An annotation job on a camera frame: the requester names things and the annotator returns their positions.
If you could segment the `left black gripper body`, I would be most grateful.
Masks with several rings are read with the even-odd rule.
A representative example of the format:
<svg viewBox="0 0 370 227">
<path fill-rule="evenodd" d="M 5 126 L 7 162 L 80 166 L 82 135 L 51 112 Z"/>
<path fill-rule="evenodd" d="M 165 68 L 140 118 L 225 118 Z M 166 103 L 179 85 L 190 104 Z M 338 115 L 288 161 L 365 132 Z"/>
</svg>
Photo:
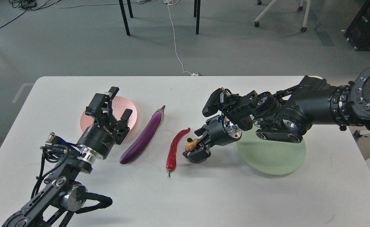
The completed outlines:
<svg viewBox="0 0 370 227">
<path fill-rule="evenodd" d="M 118 132 L 118 121 L 115 118 L 101 117 L 94 121 L 83 133 L 77 142 L 81 150 L 89 149 L 95 152 L 95 156 L 106 159 L 112 147 L 123 143 L 129 132 Z"/>
</svg>

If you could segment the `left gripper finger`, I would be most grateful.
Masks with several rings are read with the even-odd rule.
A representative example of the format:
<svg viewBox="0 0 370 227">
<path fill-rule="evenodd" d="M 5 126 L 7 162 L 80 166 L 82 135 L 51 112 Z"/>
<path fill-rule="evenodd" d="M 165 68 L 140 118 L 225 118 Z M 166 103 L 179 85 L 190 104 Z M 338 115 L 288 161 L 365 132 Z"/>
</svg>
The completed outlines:
<svg viewBox="0 0 370 227">
<path fill-rule="evenodd" d="M 112 118 L 112 100 L 115 98 L 117 92 L 119 92 L 118 87 L 111 87 L 106 93 L 96 93 L 90 104 L 86 107 L 85 115 L 92 118 L 101 118 L 103 116 Z"/>
<path fill-rule="evenodd" d="M 123 112 L 120 120 L 118 121 L 118 132 L 123 133 L 123 132 L 129 132 L 130 127 L 129 125 L 129 118 L 132 115 L 133 111 L 132 109 L 125 109 Z"/>
</svg>

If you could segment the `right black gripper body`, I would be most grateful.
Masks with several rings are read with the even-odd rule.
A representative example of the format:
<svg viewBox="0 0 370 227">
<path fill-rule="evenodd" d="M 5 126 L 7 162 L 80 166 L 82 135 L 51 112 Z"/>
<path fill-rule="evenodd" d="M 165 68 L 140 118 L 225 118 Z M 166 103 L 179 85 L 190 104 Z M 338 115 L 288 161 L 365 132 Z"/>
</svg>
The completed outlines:
<svg viewBox="0 0 370 227">
<path fill-rule="evenodd" d="M 206 144 L 210 144 L 211 147 L 214 145 L 225 146 L 240 140 L 242 137 L 242 130 L 239 126 L 233 124 L 225 116 L 214 116 L 207 119 L 205 123 Z"/>
</svg>

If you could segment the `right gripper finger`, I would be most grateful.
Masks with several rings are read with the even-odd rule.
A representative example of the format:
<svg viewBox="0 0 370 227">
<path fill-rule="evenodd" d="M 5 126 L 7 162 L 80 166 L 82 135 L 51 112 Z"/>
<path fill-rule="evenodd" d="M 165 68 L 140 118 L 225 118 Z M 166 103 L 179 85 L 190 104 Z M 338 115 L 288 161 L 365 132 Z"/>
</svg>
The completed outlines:
<svg viewBox="0 0 370 227">
<path fill-rule="evenodd" d="M 198 128 L 197 130 L 194 131 L 194 134 L 197 137 L 203 137 L 204 135 L 209 135 L 209 125 L 208 124 L 202 125 L 201 128 Z"/>
<path fill-rule="evenodd" d="M 187 139 L 185 151 L 182 155 L 194 164 L 201 163 L 211 156 L 209 147 L 199 143 L 199 139 Z"/>
</svg>

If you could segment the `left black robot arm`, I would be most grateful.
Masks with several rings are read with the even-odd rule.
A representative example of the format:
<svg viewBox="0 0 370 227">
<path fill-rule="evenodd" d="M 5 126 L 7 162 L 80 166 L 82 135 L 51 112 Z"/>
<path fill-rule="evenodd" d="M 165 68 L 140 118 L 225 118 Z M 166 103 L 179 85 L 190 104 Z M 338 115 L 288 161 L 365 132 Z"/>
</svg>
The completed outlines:
<svg viewBox="0 0 370 227">
<path fill-rule="evenodd" d="M 96 159 L 107 158 L 113 145 L 120 145 L 130 131 L 131 109 L 126 109 L 119 120 L 113 115 L 118 91 L 112 86 L 108 92 L 94 95 L 85 110 L 93 123 L 76 144 L 54 133 L 48 135 L 41 147 L 41 169 L 31 199 L 3 223 L 4 227 L 51 227 L 63 214 L 59 226 L 65 227 L 74 214 L 113 204 L 110 197 L 88 192 L 76 177 L 81 172 L 90 174 Z"/>
</svg>

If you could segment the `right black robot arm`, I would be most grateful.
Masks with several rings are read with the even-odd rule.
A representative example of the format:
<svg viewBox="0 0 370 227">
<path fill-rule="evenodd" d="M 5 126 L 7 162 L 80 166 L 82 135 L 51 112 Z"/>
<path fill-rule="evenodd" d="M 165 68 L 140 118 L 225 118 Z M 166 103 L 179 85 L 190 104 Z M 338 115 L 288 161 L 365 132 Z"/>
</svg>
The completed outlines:
<svg viewBox="0 0 370 227">
<path fill-rule="evenodd" d="M 348 85 L 331 86 L 326 79 L 304 76 L 301 82 L 275 94 L 251 91 L 241 96 L 216 89 L 202 114 L 205 124 L 194 133 L 197 143 L 183 156 L 198 164 L 211 156 L 211 147 L 241 139 L 255 125 L 262 140 L 302 142 L 312 125 L 364 126 L 370 131 L 370 67 Z"/>
</svg>

